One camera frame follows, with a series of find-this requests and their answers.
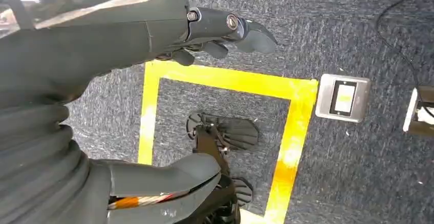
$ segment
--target yellow tape square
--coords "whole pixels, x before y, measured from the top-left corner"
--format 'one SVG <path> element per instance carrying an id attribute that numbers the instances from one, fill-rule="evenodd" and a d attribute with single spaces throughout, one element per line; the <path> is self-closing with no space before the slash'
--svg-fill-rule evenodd
<path id="1" fill-rule="evenodd" d="M 292 79 L 172 61 L 146 63 L 138 161 L 152 164 L 160 78 L 265 95 L 291 101 L 264 216 L 242 210 L 242 223 L 285 222 L 303 144 L 316 100 L 318 81 Z"/>

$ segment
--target screw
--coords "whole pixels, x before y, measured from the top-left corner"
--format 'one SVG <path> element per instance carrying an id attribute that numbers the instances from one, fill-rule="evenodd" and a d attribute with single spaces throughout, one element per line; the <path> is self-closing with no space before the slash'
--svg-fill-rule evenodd
<path id="1" fill-rule="evenodd" d="M 228 15 L 226 23 L 231 30 L 236 30 L 238 28 L 238 18 L 233 14 Z"/>
<path id="2" fill-rule="evenodd" d="M 188 19 L 188 21 L 195 21 L 195 20 L 198 20 L 198 18 L 199 18 L 198 14 L 196 12 L 194 12 L 194 11 L 191 11 L 191 12 L 187 13 L 187 19 Z"/>

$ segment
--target black wheel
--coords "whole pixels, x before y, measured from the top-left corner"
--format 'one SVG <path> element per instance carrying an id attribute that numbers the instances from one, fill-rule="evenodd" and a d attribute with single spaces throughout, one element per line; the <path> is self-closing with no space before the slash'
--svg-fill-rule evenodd
<path id="1" fill-rule="evenodd" d="M 240 207 L 237 203 L 222 206 L 213 214 L 207 216 L 203 224 L 240 224 Z"/>
<path id="2" fill-rule="evenodd" d="M 191 140 L 196 138 L 196 126 L 202 124 L 202 113 L 192 113 L 188 116 L 185 128 L 187 130 L 187 135 Z"/>
<path id="3" fill-rule="evenodd" d="M 253 186 L 243 177 L 232 178 L 235 185 L 235 194 L 240 207 L 252 202 Z"/>

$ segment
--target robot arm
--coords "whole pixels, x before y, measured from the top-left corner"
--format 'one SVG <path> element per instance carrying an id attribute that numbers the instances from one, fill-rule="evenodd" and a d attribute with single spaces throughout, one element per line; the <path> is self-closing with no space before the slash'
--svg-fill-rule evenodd
<path id="1" fill-rule="evenodd" d="M 72 140 L 72 129 L 59 124 L 68 117 L 63 104 L 113 69 L 153 59 L 189 65 L 194 58 L 188 51 L 223 58 L 225 44 L 268 53 L 276 41 L 258 23 L 189 8 L 187 0 L 103 8 L 0 38 L 0 162 L 7 165 L 0 171 L 5 206 L 0 222 L 174 223 L 187 218 L 222 177 L 213 157 L 194 154 L 162 169 L 90 160 Z M 192 189 L 195 194 L 171 203 L 108 209 L 111 196 Z"/>

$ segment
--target floor marking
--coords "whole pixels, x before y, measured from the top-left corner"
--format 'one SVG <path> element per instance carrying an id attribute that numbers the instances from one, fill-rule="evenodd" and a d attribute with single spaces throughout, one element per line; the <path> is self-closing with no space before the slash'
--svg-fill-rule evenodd
<path id="1" fill-rule="evenodd" d="M 160 78 L 290 100 L 279 156 L 264 216 L 242 210 L 242 223 L 282 224 L 316 100 L 318 81 L 270 76 L 172 61 L 146 63 L 138 162 L 152 164 Z"/>

